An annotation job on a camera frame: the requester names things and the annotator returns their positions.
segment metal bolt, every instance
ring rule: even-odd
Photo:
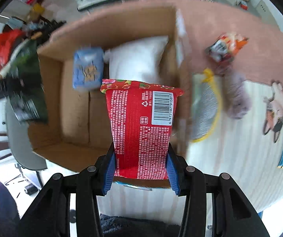
[[[60,173],[56,173],[56,174],[53,175],[54,180],[58,180],[58,179],[60,179],[60,177],[61,177]]]
[[[89,172],[94,172],[95,170],[97,170],[97,168],[96,168],[95,166],[89,166],[89,167],[87,168],[87,170],[88,170]]]
[[[223,173],[223,174],[221,175],[221,177],[222,177],[223,179],[225,179],[225,180],[228,180],[228,179],[230,178],[230,175],[227,174],[227,173]]]
[[[194,172],[194,171],[195,171],[195,167],[193,167],[193,166],[187,166],[187,167],[186,167],[186,170],[187,170],[188,172]]]

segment purple plush object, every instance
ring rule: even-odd
[[[251,99],[244,87],[245,76],[231,66],[218,67],[215,72],[223,75],[223,93],[227,103],[228,116],[233,119],[242,119],[252,106]]]

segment cardboard box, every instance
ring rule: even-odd
[[[173,125],[173,133],[182,138],[176,139],[174,134],[171,142],[175,140],[176,151],[177,146],[185,151],[191,74],[183,60],[186,53],[180,52],[184,44],[176,27],[176,13],[171,5],[106,9],[105,13],[100,11],[97,17],[92,14],[79,28],[70,31],[67,26],[65,34],[40,47],[38,54],[49,123],[30,125],[28,134],[34,152],[76,172],[95,164],[99,156],[106,154],[113,141],[106,98],[100,90],[81,93],[72,88],[74,52],[89,45],[107,50],[125,42],[163,35],[169,36],[169,42],[159,65],[160,77],[164,85],[181,87],[185,91],[185,95],[178,99]],[[177,57],[182,63],[177,63],[176,50],[181,53]],[[108,72],[106,67],[104,77],[108,77]],[[139,186],[170,186],[168,180],[114,180]]]

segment blue package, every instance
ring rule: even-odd
[[[100,47],[84,48],[74,54],[72,85],[78,90],[100,88],[103,78],[104,51]]]

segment red bag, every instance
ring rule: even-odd
[[[25,33],[19,29],[0,34],[0,70],[8,63],[15,40]]]
[[[116,154],[115,176],[167,179],[166,157],[179,88],[103,79]]]

